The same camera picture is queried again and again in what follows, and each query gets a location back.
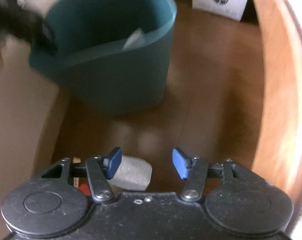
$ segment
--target wooden panel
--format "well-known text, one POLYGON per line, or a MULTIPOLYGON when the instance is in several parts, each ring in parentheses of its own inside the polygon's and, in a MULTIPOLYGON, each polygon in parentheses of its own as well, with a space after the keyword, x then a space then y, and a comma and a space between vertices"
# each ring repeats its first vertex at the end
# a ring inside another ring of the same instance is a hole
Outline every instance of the wooden panel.
MULTIPOLYGON (((171 162, 174 147, 211 161, 230 157, 251 167, 262 116, 263 58, 257 25, 192 10, 176 0, 178 17, 162 103, 108 117, 73 99, 54 161, 86 159, 120 146, 151 163, 149 191, 181 191, 171 162)), ((210 181, 210 188, 216 181, 210 181)))
POLYGON ((285 0, 254 0, 265 94, 253 171, 297 201, 302 188, 302 41, 285 0))

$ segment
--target teal plastic bin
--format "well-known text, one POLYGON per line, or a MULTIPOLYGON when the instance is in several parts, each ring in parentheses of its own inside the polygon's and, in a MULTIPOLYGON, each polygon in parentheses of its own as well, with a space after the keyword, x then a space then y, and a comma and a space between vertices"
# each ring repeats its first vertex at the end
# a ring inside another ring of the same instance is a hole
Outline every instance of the teal plastic bin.
POLYGON ((107 114, 163 98, 177 9, 174 0, 60 0, 46 16, 58 53, 32 45, 30 65, 107 114), (123 49, 138 28, 142 46, 123 49))

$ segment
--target dark blurred object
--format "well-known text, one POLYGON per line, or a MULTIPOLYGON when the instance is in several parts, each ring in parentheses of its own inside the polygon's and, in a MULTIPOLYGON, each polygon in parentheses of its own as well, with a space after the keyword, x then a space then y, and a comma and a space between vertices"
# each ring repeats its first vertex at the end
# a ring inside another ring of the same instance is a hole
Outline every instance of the dark blurred object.
POLYGON ((247 4, 241 21, 258 24, 258 19, 257 19, 253 0, 247 0, 247 4))
POLYGON ((54 33, 42 16, 20 7, 17 0, 0 0, 0 35, 3 33, 9 33, 28 43, 36 40, 50 51, 56 51, 54 33))

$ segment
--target red object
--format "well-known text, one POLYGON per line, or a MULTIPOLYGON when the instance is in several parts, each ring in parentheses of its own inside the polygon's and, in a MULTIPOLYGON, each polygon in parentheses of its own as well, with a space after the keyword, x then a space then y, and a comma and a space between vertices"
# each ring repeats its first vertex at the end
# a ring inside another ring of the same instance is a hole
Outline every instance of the red object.
POLYGON ((80 189, 80 190, 82 191, 82 193, 85 194, 86 196, 91 196, 90 188, 89 188, 88 183, 82 183, 82 184, 79 186, 79 189, 80 189))

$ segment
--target screw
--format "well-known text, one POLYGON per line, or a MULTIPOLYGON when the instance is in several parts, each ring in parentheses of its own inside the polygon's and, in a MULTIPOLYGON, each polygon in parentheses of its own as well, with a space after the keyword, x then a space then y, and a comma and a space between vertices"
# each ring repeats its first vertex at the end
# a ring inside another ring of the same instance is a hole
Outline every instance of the screw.
POLYGON ((186 191, 183 192, 183 196, 186 198, 186 199, 193 199, 193 198, 196 198, 199 196, 199 193, 194 190, 194 189, 188 189, 186 191))
POLYGON ((152 199, 153 198, 151 196, 147 196, 147 197, 144 198, 144 201, 145 202, 150 202, 150 201, 152 201, 152 199))
POLYGON ((96 193, 95 196, 99 199, 110 198, 111 192, 108 190, 101 190, 101 191, 98 191, 98 193, 96 193))
POLYGON ((141 205, 141 204, 143 203, 143 200, 141 200, 141 199, 135 199, 135 200, 133 201, 133 203, 134 203, 134 204, 137 204, 137 205, 141 205))

